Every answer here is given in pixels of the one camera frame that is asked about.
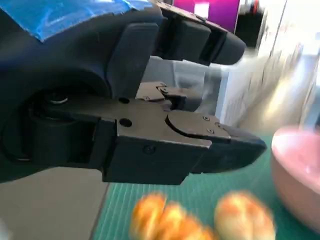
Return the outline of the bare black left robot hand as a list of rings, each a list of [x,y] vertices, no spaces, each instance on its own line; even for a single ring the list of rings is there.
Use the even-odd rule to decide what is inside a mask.
[[[67,167],[180,185],[252,164],[262,139],[198,113],[189,89],[143,82],[151,56],[231,65],[244,48],[160,0],[1,1],[1,182]]]

